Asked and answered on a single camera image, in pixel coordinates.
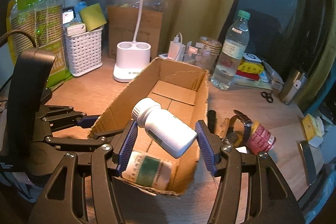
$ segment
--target scissors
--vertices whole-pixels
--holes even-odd
[[[271,91],[270,93],[267,93],[266,91],[263,91],[261,93],[261,96],[266,99],[267,102],[270,104],[273,103],[273,97],[272,97],[273,92]]]

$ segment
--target white pill bottle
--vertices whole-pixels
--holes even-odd
[[[132,117],[140,128],[167,153],[178,159],[193,144],[197,133],[151,98],[133,108]]]

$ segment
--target green bottle cap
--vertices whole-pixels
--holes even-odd
[[[238,16],[242,17],[242,18],[245,18],[247,20],[250,19],[251,15],[250,13],[246,12],[246,11],[243,11],[243,10],[239,10],[238,11]]]

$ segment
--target white ribbed cap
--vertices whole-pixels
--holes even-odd
[[[144,128],[146,118],[149,114],[149,110],[153,107],[160,107],[161,105],[151,98],[144,98],[139,101],[132,110],[132,118],[138,123],[140,128]]]

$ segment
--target woven plastic basket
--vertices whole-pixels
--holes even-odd
[[[102,66],[102,28],[66,37],[69,70],[73,76],[82,76]]]

